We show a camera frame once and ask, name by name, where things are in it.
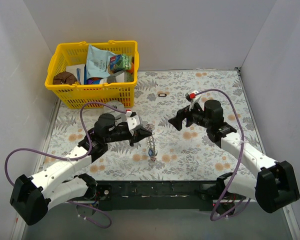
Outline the silver disc keyring organiser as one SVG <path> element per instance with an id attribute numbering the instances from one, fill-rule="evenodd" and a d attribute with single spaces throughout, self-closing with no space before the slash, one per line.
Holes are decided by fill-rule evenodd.
<path id="1" fill-rule="evenodd" d="M 153 128 L 152 128 L 151 124 L 148 123 L 148 124 L 146 125 L 146 129 L 152 131 L 152 136 L 147 137 L 147 138 L 146 138 L 146 141 L 147 141 L 147 144 L 148 144 L 148 151 L 149 151 L 149 149 L 152 149 L 152 151 L 153 151 L 153 155 L 152 155 L 152 156 L 149 156 L 149 157 L 150 157 L 150 160 L 151 160 L 152 162 L 155 162 L 156 159 L 157 159 L 156 157 L 157 157 L 158 152 L 157 152 L 157 150 L 156 150 L 156 146 L 155 146 L 156 141 L 155 141 L 155 139 L 154 139 L 154 132 L 153 132 Z"/>

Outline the small black carabiner clip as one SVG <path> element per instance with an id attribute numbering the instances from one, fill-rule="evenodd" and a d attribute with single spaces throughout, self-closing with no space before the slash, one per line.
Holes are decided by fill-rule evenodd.
<path id="1" fill-rule="evenodd" d="M 158 97 L 160 97 L 160 98 L 165 98 L 165 97 L 167 97 L 167 94 L 166 94 L 166 93 L 159 93 L 159 94 L 158 94 Z"/>

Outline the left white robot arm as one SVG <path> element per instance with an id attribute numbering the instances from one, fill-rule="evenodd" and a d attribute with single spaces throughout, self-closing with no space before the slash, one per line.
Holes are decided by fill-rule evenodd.
<path id="1" fill-rule="evenodd" d="M 129 141 L 133 146 L 150 136 L 152 132 L 143 126 L 135 112 L 128 111 L 125 121 L 119 124 L 112 114 L 103 113 L 64 160 L 32 176 L 19 176 L 9 202 L 31 226 L 43 219 L 50 209 L 68 200 L 81 197 L 91 200 L 97 194 L 98 185 L 93 177 L 83 173 L 70 181 L 67 179 L 105 154 L 109 143 Z"/>

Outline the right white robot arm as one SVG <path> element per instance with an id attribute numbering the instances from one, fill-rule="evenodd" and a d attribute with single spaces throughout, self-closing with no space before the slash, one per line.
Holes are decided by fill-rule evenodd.
<path id="1" fill-rule="evenodd" d="M 293 166 L 266 156 L 251 144 L 241 140 L 237 130 L 224 120 L 224 111 L 217 100 L 208 100 L 204 107 L 191 103 L 177 111 L 169 123 L 178 131 L 196 124 L 206 128 L 209 140 L 228 152 L 243 164 L 254 176 L 247 181 L 235 173 L 227 173 L 217 178 L 215 190 L 222 199 L 233 194 L 257 201 L 267 213 L 273 213 L 300 199 L 300 192 Z"/>

